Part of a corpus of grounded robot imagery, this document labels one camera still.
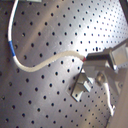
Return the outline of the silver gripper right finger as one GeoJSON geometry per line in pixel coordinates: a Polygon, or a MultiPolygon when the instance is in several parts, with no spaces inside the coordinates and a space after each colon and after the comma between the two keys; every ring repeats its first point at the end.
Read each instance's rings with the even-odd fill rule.
{"type": "Polygon", "coordinates": [[[104,49],[102,52],[88,54],[87,60],[107,60],[111,66],[118,66],[128,61],[128,51],[125,46],[104,49]]]}

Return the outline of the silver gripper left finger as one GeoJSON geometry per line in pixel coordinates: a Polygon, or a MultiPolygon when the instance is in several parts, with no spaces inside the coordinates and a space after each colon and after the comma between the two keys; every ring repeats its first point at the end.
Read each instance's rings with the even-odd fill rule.
{"type": "Polygon", "coordinates": [[[114,71],[109,66],[107,61],[87,61],[83,63],[83,69],[86,76],[93,78],[97,85],[102,86],[107,83],[117,95],[120,95],[122,86],[125,81],[125,75],[127,72],[126,68],[121,68],[114,71]]]}

